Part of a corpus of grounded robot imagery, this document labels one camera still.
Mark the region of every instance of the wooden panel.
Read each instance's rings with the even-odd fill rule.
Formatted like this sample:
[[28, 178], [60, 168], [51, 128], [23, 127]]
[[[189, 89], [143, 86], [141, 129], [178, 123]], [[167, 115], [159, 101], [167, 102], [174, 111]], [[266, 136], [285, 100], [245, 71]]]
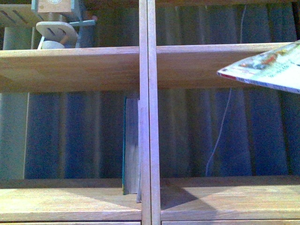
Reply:
[[161, 218], [300, 219], [300, 177], [164, 179]]
[[160, 225], [160, 180], [158, 141], [158, 82], [155, 0], [148, 0], [149, 129], [152, 225]]
[[37, 0], [38, 13], [71, 13], [71, 0]]
[[138, 47], [0, 51], [0, 91], [138, 89], [138, 54]]
[[149, 83], [148, 83], [148, 31], [147, 0], [139, 1], [140, 41], [140, 101], [139, 144], [142, 149], [142, 224], [151, 224], [150, 144], [149, 144]]
[[0, 27], [35, 27], [40, 21], [29, 4], [0, 4]]
[[[237, 4], [266, 4], [279, 2], [292, 2], [293, 0], [156, 0], [156, 7], [192, 6], [192, 5], [237, 5]], [[138, 0], [85, 0], [88, 10], [97, 10], [106, 6], [122, 5], [125, 7], [138, 7]]]
[[49, 222], [49, 223], [3, 223], [2, 225], [141, 225], [141, 222]]
[[299, 225], [300, 220], [165, 221], [162, 225]]
[[3, 181], [1, 188], [6, 184], [11, 189], [0, 189], [3, 222], [142, 219], [141, 204], [122, 194], [120, 179]]
[[250, 85], [245, 83], [217, 76], [217, 70], [235, 61], [286, 44], [288, 43], [158, 46], [158, 87], [161, 89], [249, 87]]

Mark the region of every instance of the wooden block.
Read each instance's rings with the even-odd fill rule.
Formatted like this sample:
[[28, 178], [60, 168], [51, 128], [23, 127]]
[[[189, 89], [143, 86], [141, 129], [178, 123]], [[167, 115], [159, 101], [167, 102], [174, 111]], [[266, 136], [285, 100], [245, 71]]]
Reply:
[[40, 21], [31, 5], [0, 4], [0, 27], [35, 27]]
[[71, 0], [38, 0], [38, 13], [71, 13]]

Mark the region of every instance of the blue curtain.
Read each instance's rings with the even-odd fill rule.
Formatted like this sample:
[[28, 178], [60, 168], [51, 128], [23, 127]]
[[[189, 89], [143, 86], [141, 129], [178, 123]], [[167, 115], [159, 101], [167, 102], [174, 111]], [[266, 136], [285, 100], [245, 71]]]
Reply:
[[[238, 43], [243, 10], [244, 5], [158, 8], [157, 45]], [[97, 27], [84, 32], [84, 47], [138, 45], [137, 8], [95, 14]], [[295, 40], [290, 3], [247, 5], [243, 43]], [[27, 179], [121, 177], [123, 98], [129, 94], [31, 93], [29, 98], [18, 96], [15, 108], [1, 98], [0, 165], [10, 158], [4, 145], [15, 146], [14, 152], [25, 157], [18, 159], [24, 168], [1, 166], [0, 177], [20, 178], [22, 173]], [[162, 177], [205, 175], [228, 95], [228, 89], [159, 90]], [[299, 175], [299, 102], [300, 95], [267, 88], [233, 89], [209, 175]], [[20, 124], [10, 120], [12, 116], [18, 116]], [[3, 130], [21, 141], [14, 138], [7, 143]]]

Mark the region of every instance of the vertical wooden divider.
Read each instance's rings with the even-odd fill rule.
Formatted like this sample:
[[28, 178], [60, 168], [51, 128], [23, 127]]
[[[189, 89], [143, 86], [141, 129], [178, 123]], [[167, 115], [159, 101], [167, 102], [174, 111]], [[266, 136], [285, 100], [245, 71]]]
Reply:
[[142, 225], [159, 225], [158, 84], [155, 0], [139, 0]]
[[149, 83], [147, 0], [139, 0], [140, 39], [140, 102], [139, 128], [142, 149], [142, 224], [151, 225], [150, 143], [149, 143]]
[[158, 79], [156, 54], [155, 0], [147, 0], [148, 6], [148, 70], [149, 70], [149, 120], [150, 120], [150, 175], [151, 221], [160, 222], [160, 179], [158, 141]]

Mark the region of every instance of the wooden bookshelf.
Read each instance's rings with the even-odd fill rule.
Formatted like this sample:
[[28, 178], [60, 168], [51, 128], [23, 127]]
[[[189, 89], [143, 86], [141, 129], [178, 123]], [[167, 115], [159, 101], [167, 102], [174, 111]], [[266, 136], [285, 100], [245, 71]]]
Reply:
[[158, 46], [157, 84], [161, 89], [249, 87], [217, 76], [217, 70], [286, 44]]
[[17, 221], [138, 221], [141, 204], [120, 179], [0, 182], [0, 218]]
[[1, 92], [138, 88], [139, 47], [0, 51]]
[[164, 179], [162, 221], [300, 219], [300, 177]]

